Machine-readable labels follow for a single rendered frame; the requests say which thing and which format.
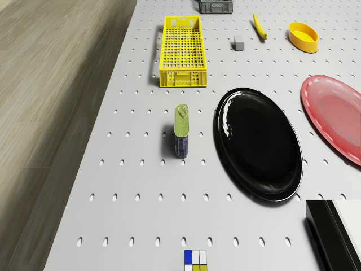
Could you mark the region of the puzzle cube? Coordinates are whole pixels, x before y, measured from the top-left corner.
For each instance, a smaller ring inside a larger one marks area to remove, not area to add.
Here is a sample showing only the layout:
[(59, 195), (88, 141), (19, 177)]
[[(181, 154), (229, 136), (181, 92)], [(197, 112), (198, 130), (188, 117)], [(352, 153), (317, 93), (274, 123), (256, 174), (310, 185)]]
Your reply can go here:
[(208, 271), (206, 250), (185, 250), (184, 271)]

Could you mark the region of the flat-sided can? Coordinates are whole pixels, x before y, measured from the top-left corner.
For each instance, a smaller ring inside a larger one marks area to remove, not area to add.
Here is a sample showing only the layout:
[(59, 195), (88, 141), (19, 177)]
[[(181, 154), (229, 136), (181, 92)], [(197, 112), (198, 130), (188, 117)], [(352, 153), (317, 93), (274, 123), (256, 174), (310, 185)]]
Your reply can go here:
[(175, 153), (179, 158), (185, 158), (188, 155), (188, 117), (188, 106), (186, 104), (176, 105), (174, 119)]

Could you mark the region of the yellow basket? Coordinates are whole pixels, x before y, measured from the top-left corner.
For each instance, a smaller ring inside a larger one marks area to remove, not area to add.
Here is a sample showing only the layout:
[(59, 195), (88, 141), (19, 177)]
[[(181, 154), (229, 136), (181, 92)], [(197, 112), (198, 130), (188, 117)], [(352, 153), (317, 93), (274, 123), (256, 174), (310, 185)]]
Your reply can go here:
[(161, 87), (206, 87), (207, 66), (199, 16), (164, 17), (159, 61)]

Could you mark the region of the black plate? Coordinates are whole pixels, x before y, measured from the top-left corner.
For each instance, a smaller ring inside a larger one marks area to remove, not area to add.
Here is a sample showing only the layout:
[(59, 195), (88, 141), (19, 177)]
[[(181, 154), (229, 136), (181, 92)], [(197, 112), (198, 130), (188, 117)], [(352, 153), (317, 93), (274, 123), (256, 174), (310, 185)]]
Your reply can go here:
[(214, 115), (214, 142), (232, 180), (268, 202), (290, 199), (302, 180), (302, 151), (291, 122), (268, 96), (251, 88), (223, 95)]

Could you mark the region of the dark grey basket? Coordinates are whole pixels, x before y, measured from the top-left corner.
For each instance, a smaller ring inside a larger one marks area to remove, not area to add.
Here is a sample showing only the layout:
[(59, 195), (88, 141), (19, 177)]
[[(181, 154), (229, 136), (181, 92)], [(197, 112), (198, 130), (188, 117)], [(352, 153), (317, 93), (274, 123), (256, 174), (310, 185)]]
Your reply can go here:
[(201, 14), (232, 14), (233, 0), (197, 0)]

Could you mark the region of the banana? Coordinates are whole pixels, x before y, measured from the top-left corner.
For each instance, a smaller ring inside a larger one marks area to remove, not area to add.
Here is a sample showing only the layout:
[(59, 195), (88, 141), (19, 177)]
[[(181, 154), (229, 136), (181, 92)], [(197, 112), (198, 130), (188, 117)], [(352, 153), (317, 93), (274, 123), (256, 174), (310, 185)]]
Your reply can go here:
[(254, 25), (256, 27), (257, 33), (258, 35), (263, 39), (266, 40), (268, 39), (267, 33), (263, 30), (261, 23), (258, 19), (257, 14), (253, 14), (253, 21), (254, 21)]

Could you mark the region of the red plate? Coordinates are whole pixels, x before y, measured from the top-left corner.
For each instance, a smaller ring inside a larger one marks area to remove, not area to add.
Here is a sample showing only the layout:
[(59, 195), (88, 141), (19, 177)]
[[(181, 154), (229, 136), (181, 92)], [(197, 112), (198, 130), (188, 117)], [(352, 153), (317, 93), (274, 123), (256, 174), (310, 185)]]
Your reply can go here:
[(361, 93), (332, 77), (308, 77), (301, 99), (314, 127), (339, 153), (361, 166)]

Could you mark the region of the yellow bowl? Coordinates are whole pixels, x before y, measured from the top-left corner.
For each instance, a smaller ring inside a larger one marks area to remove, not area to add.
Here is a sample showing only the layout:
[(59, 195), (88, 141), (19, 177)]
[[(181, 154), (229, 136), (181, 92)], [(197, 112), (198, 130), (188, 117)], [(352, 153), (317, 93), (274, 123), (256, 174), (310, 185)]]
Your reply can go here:
[(315, 53), (318, 50), (317, 32), (304, 23), (294, 21), (289, 24), (289, 40), (306, 53)]

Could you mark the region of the black stove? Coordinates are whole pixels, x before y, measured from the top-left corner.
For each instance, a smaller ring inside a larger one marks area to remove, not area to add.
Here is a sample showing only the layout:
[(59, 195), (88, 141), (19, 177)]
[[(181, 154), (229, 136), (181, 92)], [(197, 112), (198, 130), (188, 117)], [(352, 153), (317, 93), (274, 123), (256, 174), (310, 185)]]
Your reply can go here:
[(306, 221), (326, 271), (361, 271), (361, 200), (307, 200)]

